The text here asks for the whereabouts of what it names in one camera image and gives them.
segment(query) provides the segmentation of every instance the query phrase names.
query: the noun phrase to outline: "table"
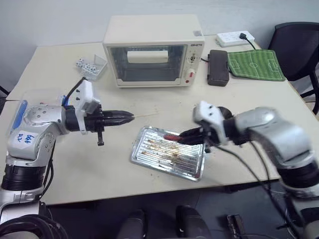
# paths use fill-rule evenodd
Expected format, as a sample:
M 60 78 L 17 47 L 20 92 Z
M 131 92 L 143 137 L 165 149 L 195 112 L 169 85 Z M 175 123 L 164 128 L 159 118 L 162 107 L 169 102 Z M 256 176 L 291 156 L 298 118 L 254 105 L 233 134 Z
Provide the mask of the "table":
M 215 36 L 206 37 L 203 58 L 206 58 L 210 49 L 220 49 L 214 39 Z M 241 51 L 251 47 L 244 45 L 223 49 Z M 73 67 L 75 61 L 90 54 L 104 57 L 102 44 L 37 48 L 8 99 L 18 100 L 28 89 L 57 85 L 66 94 L 80 79 Z M 48 204 L 70 203 L 255 181 L 235 158 L 217 149 L 207 155 L 203 178 L 198 183 L 129 162 L 132 144 L 143 126 L 151 125 L 175 132 L 195 127 L 191 112 L 201 100 L 225 106 L 234 114 L 258 106 L 274 107 L 284 118 L 303 127 L 314 149 L 319 152 L 318 121 L 288 81 L 256 81 L 230 76 L 226 87 L 214 87 L 206 83 L 206 65 L 205 62 L 200 63 L 191 87 L 118 88 L 113 73 L 107 70 L 94 83 L 103 109 L 126 110 L 138 117 L 129 124 L 106 128 L 105 145 L 101 147 L 97 146 L 97 135 L 92 133 L 82 136 L 79 132 L 72 132 L 60 137 L 54 153 L 55 176 L 43 201 Z M 6 103 L 0 116 L 0 131 L 4 131 L 3 127 L 10 121 L 15 104 L 17 102 Z M 3 144 L 0 153 L 4 157 Z M 240 148 L 230 143 L 227 147 L 243 156 L 259 177 L 266 178 L 260 160 L 250 145 L 245 144 Z M 268 160 L 267 164 L 270 166 L 271 177 L 278 178 Z

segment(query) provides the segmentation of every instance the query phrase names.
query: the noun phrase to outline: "chair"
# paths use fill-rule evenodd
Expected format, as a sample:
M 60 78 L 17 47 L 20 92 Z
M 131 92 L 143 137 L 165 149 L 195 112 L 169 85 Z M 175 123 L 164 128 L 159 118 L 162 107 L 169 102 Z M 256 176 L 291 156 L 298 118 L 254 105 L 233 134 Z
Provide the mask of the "chair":
M 301 94 L 301 97 L 315 95 L 313 112 L 316 115 L 319 110 L 319 83 L 315 73 L 319 61 L 319 23 L 287 22 L 276 25 L 268 49 L 275 51 L 289 81 L 310 76 L 313 90 Z

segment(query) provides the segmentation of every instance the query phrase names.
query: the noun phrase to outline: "baking tray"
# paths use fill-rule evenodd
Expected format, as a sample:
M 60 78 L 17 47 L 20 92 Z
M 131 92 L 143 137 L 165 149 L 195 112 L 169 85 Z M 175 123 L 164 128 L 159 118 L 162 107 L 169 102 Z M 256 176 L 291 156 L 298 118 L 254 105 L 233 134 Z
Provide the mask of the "baking tray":
M 171 175 L 199 181 L 203 174 L 205 146 L 184 145 L 164 139 L 178 133 L 145 126 L 133 146 L 131 162 Z

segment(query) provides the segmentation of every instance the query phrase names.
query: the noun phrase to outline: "oven window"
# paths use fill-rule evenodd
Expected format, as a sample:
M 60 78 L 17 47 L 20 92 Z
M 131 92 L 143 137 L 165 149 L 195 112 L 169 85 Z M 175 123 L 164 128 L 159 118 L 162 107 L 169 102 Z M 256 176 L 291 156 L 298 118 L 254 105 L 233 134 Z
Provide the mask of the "oven window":
M 175 81 L 187 45 L 111 47 L 117 78 L 124 82 Z

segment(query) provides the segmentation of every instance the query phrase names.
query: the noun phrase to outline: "toaster oven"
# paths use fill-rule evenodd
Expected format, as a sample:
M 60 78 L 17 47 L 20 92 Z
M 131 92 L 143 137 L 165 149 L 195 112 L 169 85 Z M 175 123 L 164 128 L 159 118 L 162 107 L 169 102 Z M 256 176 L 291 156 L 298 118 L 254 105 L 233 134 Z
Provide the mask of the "toaster oven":
M 204 37 L 196 15 L 113 16 L 103 47 L 119 87 L 190 86 Z

